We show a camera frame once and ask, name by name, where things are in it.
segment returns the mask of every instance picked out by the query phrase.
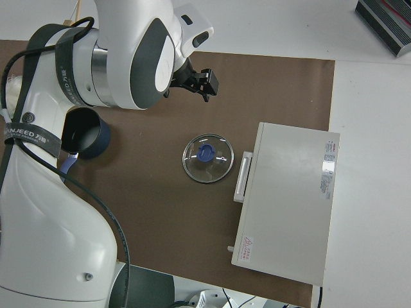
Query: blue lid knob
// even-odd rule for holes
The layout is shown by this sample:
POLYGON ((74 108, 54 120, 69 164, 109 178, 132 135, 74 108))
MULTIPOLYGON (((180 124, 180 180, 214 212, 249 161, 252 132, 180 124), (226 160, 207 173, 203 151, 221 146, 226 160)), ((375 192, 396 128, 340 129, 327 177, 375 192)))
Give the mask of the blue lid knob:
POLYGON ((214 159, 216 150, 211 144, 205 143, 198 148, 197 159, 201 162, 210 162, 214 159))

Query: black strap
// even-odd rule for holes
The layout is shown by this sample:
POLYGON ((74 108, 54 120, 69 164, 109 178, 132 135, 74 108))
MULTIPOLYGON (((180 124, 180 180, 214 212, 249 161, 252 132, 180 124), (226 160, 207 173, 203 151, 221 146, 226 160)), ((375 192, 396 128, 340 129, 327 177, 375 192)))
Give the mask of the black strap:
POLYGON ((77 106, 90 106, 77 91, 73 72, 73 44, 74 36, 83 28, 67 30, 56 43, 56 74, 58 83, 67 99, 77 106))
MULTIPOLYGON (((44 47, 54 34, 66 28, 69 27, 63 26, 61 24, 47 24, 41 27, 33 34, 31 39, 29 40, 27 49, 37 49, 44 47)), ((39 58, 40 55, 29 55, 24 58, 21 90, 19 94, 19 100, 14 112, 13 122, 20 121, 22 110, 24 108, 24 102, 26 101, 26 97, 30 89, 31 81, 34 77, 39 58)), ((0 165, 0 189, 3 187, 3 181, 6 174, 7 165, 10 160, 10 155, 12 154, 12 149, 12 144, 6 144, 0 165)))
POLYGON ((58 158, 62 141, 56 135, 42 127, 29 123, 6 123, 4 143, 13 143, 13 139, 21 139, 35 144, 58 158))

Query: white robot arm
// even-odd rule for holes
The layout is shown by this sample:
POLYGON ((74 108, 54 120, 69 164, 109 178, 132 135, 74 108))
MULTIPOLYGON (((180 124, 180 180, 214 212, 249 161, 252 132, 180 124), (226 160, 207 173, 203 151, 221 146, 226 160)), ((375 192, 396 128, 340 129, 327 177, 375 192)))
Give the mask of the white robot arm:
POLYGON ((6 135, 15 143, 7 145, 0 168, 2 308, 108 305, 117 259, 112 230, 52 172, 58 155, 50 144, 61 139, 67 111, 74 105, 145 109, 169 87, 198 92, 206 101, 217 92, 213 72, 197 73, 189 62, 213 34, 192 6, 95 2, 100 30, 54 25, 30 40, 28 49, 49 47, 26 53, 12 121, 2 96, 4 117, 12 122, 6 135))

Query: warning label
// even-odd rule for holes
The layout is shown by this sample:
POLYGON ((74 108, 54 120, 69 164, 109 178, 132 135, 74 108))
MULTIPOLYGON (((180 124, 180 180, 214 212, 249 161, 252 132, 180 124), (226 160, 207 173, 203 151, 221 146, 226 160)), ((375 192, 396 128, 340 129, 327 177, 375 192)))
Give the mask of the warning label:
POLYGON ((254 242, 254 239, 252 237, 243 236, 243 241, 242 241, 241 250, 240 250, 240 260, 241 261, 250 262, 253 242, 254 242))

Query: white box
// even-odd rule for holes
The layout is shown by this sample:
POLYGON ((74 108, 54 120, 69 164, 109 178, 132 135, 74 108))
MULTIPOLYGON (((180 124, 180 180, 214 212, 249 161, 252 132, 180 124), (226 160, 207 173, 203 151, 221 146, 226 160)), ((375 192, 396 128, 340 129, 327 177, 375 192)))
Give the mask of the white box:
POLYGON ((321 286, 340 135, 260 123, 234 265, 321 286))

